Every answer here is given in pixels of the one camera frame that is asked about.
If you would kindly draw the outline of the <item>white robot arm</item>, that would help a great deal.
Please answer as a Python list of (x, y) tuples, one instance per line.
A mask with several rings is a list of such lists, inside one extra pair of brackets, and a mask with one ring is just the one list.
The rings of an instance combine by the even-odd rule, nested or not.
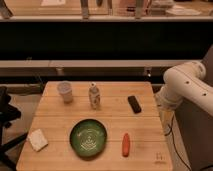
[(167, 69), (164, 84), (155, 94), (164, 109), (176, 109), (184, 98), (213, 116), (213, 87), (203, 81), (206, 68), (199, 61), (189, 61)]

